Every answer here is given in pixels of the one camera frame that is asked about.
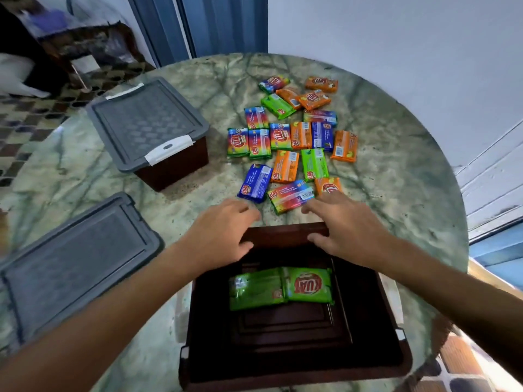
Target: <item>gray lid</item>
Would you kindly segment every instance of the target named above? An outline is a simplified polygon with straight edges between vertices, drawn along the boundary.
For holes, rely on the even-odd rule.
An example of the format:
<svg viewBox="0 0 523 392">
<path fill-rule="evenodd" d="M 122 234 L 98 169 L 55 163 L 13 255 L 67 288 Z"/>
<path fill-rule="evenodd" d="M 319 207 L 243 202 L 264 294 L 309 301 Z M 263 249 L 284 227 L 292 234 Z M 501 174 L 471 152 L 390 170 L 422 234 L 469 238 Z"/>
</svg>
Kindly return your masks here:
<svg viewBox="0 0 523 392">
<path fill-rule="evenodd" d="M 56 327 L 162 249 L 124 192 L 12 253 L 0 274 L 20 342 Z"/>
<path fill-rule="evenodd" d="M 97 98 L 87 114 L 121 172 L 148 166 L 145 156 L 169 140 L 189 135 L 195 142 L 209 129 L 199 111 L 162 77 L 112 99 Z"/>
</svg>

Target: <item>round table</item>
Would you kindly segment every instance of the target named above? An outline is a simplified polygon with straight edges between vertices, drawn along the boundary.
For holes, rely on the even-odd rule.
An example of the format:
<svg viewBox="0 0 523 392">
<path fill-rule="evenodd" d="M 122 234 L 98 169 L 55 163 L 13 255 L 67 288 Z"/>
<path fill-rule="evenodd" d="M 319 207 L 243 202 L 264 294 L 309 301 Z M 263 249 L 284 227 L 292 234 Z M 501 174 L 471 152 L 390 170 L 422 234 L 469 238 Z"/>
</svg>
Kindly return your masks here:
<svg viewBox="0 0 523 392">
<path fill-rule="evenodd" d="M 246 125 L 243 109 L 259 105 L 263 97 L 258 82 L 275 74 L 283 74 L 301 87 L 309 75 L 339 80 L 338 92 L 325 108 L 337 112 L 337 129 L 358 134 L 359 150 L 355 164 L 329 159 L 330 175 L 340 177 L 345 193 L 368 204 L 396 236 L 465 271 L 468 239 L 460 190 L 445 156 L 420 122 L 363 78 L 313 60 L 271 54 L 186 60 L 130 81 L 135 85 L 157 76 L 166 78 L 210 123 L 209 164 L 161 193 L 134 174 L 116 169 L 85 110 L 71 117 L 40 145 L 15 179 L 12 192 L 0 203 L 8 211 L 11 248 L 29 244 L 121 190 L 134 198 L 137 209 L 166 245 L 175 242 L 202 210 L 237 194 L 251 161 L 226 157 L 227 128 Z M 108 94 L 124 89 L 128 86 L 116 87 Z M 301 118 L 302 113 L 297 112 L 285 122 Z M 269 115 L 269 120 L 275 122 L 276 118 Z M 262 214 L 258 225 L 318 221 L 314 215 L 302 215 L 299 209 L 277 216 L 269 201 L 256 206 Z M 399 286 L 399 290 L 413 355 L 408 378 L 412 382 L 441 348 L 449 323 L 407 289 Z M 158 310 L 96 390 L 180 390 L 178 356 L 187 327 L 189 294 L 187 286 Z M 5 341 L 12 326 L 6 321 L 5 292 L 0 298 L 0 338 Z M 348 384 L 357 390 L 388 392 L 405 385 L 405 380 L 305 385 L 294 390 L 347 390 Z"/>
</svg>

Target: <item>person's right arm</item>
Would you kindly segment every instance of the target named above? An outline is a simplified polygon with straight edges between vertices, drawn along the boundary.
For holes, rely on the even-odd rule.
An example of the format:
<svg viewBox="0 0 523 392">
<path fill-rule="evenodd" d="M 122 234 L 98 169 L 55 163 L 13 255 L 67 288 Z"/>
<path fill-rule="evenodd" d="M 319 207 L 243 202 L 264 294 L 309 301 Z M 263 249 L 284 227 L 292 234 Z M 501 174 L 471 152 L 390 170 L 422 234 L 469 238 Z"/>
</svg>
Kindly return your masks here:
<svg viewBox="0 0 523 392">
<path fill-rule="evenodd" d="M 370 208 L 339 191 L 307 202 L 329 237 L 309 240 L 327 253 L 393 278 L 450 318 L 523 382 L 523 301 L 459 272 L 390 234 Z"/>
</svg>

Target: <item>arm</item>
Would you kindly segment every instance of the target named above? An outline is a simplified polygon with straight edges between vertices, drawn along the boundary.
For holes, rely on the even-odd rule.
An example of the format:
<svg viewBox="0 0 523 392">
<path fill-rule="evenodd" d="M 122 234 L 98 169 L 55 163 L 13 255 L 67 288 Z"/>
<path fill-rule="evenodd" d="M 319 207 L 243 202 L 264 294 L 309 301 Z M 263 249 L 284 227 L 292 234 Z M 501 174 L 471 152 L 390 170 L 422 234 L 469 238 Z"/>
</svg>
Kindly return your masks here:
<svg viewBox="0 0 523 392">
<path fill-rule="evenodd" d="M 523 381 L 523 301 L 391 235 L 370 208 L 339 191 L 302 208 L 321 217 L 329 237 L 310 234 L 327 253 L 372 268 L 449 317 L 501 366 Z"/>
<path fill-rule="evenodd" d="M 91 389 L 163 303 L 203 272 L 251 250 L 252 243 L 239 240 L 259 217 L 237 200 L 209 208 L 151 263 L 12 357 L 0 369 L 2 390 Z"/>
</svg>

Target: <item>orange soap package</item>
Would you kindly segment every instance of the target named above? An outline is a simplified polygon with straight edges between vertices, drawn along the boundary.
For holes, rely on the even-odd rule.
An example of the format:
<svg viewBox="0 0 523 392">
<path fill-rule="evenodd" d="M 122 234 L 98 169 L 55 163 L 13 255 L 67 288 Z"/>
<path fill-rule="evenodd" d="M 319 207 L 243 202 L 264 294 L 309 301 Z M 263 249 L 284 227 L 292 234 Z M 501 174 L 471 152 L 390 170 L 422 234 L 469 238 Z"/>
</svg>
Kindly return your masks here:
<svg viewBox="0 0 523 392">
<path fill-rule="evenodd" d="M 291 125 L 291 146 L 293 150 L 312 148 L 310 122 L 294 122 Z"/>
<path fill-rule="evenodd" d="M 321 179 L 315 179 L 316 191 L 318 195 L 324 192 L 341 191 L 342 184 L 339 182 L 339 177 L 322 177 Z"/>
<path fill-rule="evenodd" d="M 278 89 L 276 94 L 289 103 L 293 109 L 300 110 L 302 108 L 300 104 L 300 90 L 298 88 L 288 85 L 283 89 Z"/>
<path fill-rule="evenodd" d="M 278 150 L 271 183 L 291 183 L 296 180 L 297 165 L 300 155 L 294 151 Z"/>
<path fill-rule="evenodd" d="M 333 93 L 338 90 L 338 80 L 330 80 L 324 77 L 309 77 L 305 81 L 308 89 L 321 89 L 324 92 Z"/>
<path fill-rule="evenodd" d="M 306 92 L 303 95 L 300 95 L 298 100 L 307 111 L 317 109 L 318 107 L 328 105 L 330 103 L 328 96 L 320 89 L 312 92 Z"/>
<path fill-rule="evenodd" d="M 356 162 L 358 137 L 349 131 L 337 131 L 334 134 L 334 152 L 331 159 L 338 161 Z"/>
</svg>

